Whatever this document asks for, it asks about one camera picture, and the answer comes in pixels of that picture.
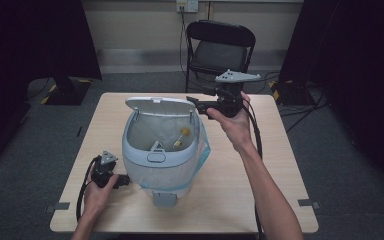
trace table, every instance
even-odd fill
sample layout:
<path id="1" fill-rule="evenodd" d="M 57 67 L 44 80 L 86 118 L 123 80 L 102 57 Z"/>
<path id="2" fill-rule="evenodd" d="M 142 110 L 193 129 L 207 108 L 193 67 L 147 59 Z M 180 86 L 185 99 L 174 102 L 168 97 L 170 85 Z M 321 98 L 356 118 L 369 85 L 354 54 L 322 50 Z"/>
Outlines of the table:
<path id="1" fill-rule="evenodd" d="M 60 198 L 70 203 L 67 210 L 56 210 L 50 227 L 55 232 L 76 228 L 76 202 L 90 161 L 103 150 L 117 157 L 115 173 L 125 174 L 121 139 L 132 110 L 124 103 L 133 96 L 186 96 L 215 100 L 202 94 L 105 93 L 101 96 L 73 169 Z M 308 199 L 301 174 L 276 104 L 269 95 L 251 95 L 251 104 L 261 131 L 264 163 L 295 211 L 303 232 L 318 230 L 312 206 L 300 206 Z M 211 154 L 196 175 L 191 191 L 173 208 L 157 208 L 140 186 L 133 183 L 113 190 L 107 209 L 94 231 L 124 233 L 254 233 L 254 199 L 239 154 L 235 152 L 220 125 L 200 115 L 211 146 Z"/>

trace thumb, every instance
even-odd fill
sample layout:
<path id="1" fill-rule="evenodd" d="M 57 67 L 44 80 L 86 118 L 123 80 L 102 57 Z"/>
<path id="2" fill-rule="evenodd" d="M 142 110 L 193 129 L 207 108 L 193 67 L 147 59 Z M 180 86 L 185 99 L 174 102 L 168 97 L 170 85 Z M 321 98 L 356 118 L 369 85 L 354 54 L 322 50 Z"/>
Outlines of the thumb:
<path id="1" fill-rule="evenodd" d="M 114 185 L 117 183 L 117 180 L 118 180 L 119 176 L 120 175 L 118 175 L 118 174 L 114 174 L 114 175 L 112 175 L 110 177 L 110 179 L 108 180 L 107 185 L 105 186 L 105 190 L 106 191 L 110 191 L 114 187 Z"/>

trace handheld controller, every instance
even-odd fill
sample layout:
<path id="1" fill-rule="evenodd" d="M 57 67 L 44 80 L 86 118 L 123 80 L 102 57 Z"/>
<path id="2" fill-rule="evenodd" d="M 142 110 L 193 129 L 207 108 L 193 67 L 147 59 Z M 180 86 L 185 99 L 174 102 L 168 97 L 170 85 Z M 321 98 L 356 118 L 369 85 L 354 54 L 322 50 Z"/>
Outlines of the handheld controller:
<path id="1" fill-rule="evenodd" d="M 238 114 L 243 107 L 243 99 L 241 91 L 244 82 L 259 81 L 260 75 L 251 75 L 246 73 L 233 72 L 228 70 L 215 78 L 220 85 L 216 88 L 203 88 L 205 95 L 217 95 L 217 101 L 199 101 L 199 99 L 186 97 L 186 99 L 195 104 L 199 114 L 206 114 L 208 119 L 211 117 L 207 114 L 208 108 L 217 109 L 224 116 L 232 118 Z"/>
<path id="2" fill-rule="evenodd" d="M 116 160 L 118 160 L 118 158 L 107 151 L 104 151 L 102 156 L 94 158 L 95 166 L 93 167 L 91 178 L 100 188 L 105 187 L 111 176 L 114 175 L 112 171 L 116 165 Z M 113 188 L 118 189 L 120 186 L 129 185 L 129 183 L 130 177 L 120 174 Z"/>

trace forearm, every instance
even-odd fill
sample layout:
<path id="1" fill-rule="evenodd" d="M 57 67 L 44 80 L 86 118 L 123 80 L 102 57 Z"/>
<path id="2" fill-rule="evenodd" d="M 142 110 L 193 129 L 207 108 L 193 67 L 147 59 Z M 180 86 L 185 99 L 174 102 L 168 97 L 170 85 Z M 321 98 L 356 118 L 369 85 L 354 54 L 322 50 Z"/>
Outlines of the forearm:
<path id="1" fill-rule="evenodd" d="M 301 227 L 282 192 L 264 166 L 252 142 L 238 148 L 267 238 L 303 239 Z"/>
<path id="2" fill-rule="evenodd" d="M 76 230 L 74 231 L 72 240 L 84 240 L 89 239 L 90 234 L 92 233 L 93 225 L 97 219 L 95 214 L 83 214 L 79 219 Z"/>

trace electrical outlet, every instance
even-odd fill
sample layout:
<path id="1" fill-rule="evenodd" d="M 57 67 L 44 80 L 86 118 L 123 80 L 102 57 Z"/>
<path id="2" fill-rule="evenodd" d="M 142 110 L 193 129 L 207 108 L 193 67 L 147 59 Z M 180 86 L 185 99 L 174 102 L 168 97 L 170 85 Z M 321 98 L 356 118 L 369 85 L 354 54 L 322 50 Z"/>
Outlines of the electrical outlet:
<path id="1" fill-rule="evenodd" d="M 176 0 L 176 11 L 181 12 L 198 12 L 198 0 Z"/>
<path id="2" fill-rule="evenodd" d="M 188 0 L 176 0 L 176 11 L 181 12 L 181 8 L 183 7 L 183 12 L 186 12 L 186 8 L 188 6 Z"/>
<path id="3" fill-rule="evenodd" d="M 198 0 L 188 0 L 186 12 L 198 12 Z"/>

